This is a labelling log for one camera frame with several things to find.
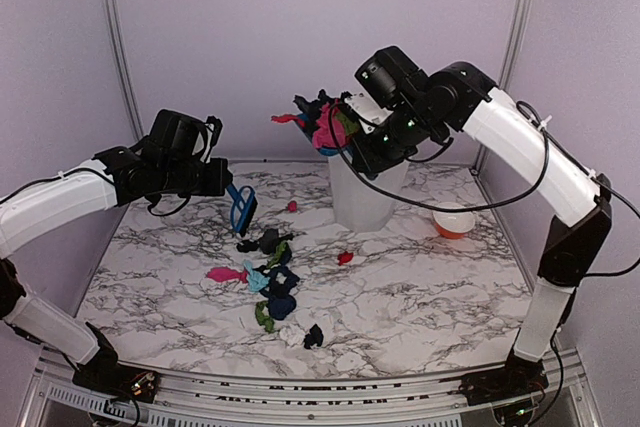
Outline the blue hand brush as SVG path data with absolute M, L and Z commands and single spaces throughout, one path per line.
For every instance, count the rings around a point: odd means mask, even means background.
M 244 237 L 258 206 L 255 190 L 248 185 L 237 188 L 231 183 L 226 191 L 232 200 L 229 215 L 231 227 L 237 235 Z

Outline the blue plastic dustpan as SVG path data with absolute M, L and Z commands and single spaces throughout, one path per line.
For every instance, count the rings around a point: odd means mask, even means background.
M 347 147 L 360 130 L 342 110 L 340 98 L 329 97 L 320 91 L 315 100 L 295 95 L 294 105 L 300 113 L 295 123 L 318 151 L 336 151 Z

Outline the pink paper scrap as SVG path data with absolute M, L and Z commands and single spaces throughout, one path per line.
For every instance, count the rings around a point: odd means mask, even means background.
M 206 277 L 217 283 L 224 283 L 229 281 L 239 281 L 241 283 L 248 283 L 248 272 L 246 270 L 238 271 L 228 267 L 215 267 L 212 268 Z

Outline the black paper scrap back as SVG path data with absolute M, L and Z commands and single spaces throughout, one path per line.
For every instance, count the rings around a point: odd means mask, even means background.
M 263 254 L 269 255 L 273 254 L 282 242 L 290 241 L 294 237 L 294 234 L 280 235 L 278 229 L 268 228 L 259 239 L 243 240 L 238 243 L 236 250 L 240 253 L 260 251 Z

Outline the light blue paper scrap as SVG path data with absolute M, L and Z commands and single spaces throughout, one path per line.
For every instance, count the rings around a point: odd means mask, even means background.
M 256 271 L 251 261 L 244 260 L 243 267 L 246 272 L 246 280 L 250 292 L 258 293 L 268 286 L 269 279 L 261 272 Z

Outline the small red paper scrap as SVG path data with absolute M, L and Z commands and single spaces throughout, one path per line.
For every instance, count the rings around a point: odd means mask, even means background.
M 340 266 L 346 265 L 352 261 L 354 254 L 352 252 L 342 252 L 338 255 L 337 260 Z

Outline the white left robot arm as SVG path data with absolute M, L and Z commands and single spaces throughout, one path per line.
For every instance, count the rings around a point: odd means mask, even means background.
M 87 365 L 86 373 L 102 390 L 119 391 L 127 379 L 123 365 L 101 353 L 105 347 L 90 327 L 21 283 L 10 258 L 59 227 L 139 199 L 156 215 L 165 196 L 188 203 L 194 197 L 224 195 L 232 181 L 228 162 L 211 155 L 222 128 L 214 116 L 201 121 L 163 109 L 150 133 L 133 146 L 107 149 L 2 198 L 2 321 Z

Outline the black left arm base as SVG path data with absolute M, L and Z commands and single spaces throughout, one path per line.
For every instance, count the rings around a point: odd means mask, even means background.
M 99 350 L 86 364 L 78 364 L 74 385 L 121 398 L 133 398 L 151 404 L 156 396 L 159 374 L 153 370 L 126 366 L 102 332 L 90 323 L 86 326 L 97 339 Z

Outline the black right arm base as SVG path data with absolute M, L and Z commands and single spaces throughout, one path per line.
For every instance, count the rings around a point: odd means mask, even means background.
M 463 375 L 458 392 L 475 406 L 542 392 L 548 386 L 541 360 L 524 360 L 510 351 L 502 367 Z

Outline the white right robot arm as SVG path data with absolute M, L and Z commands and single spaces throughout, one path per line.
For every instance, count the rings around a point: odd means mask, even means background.
M 425 140 L 444 145 L 462 132 L 492 151 L 551 206 L 554 216 L 527 314 L 495 385 L 515 395 L 534 378 L 570 299 L 611 229 L 606 178 L 580 170 L 553 144 L 543 121 L 526 114 L 468 62 L 426 74 L 399 47 L 376 51 L 355 72 L 374 114 L 353 140 L 353 168 L 376 175 L 408 160 Z

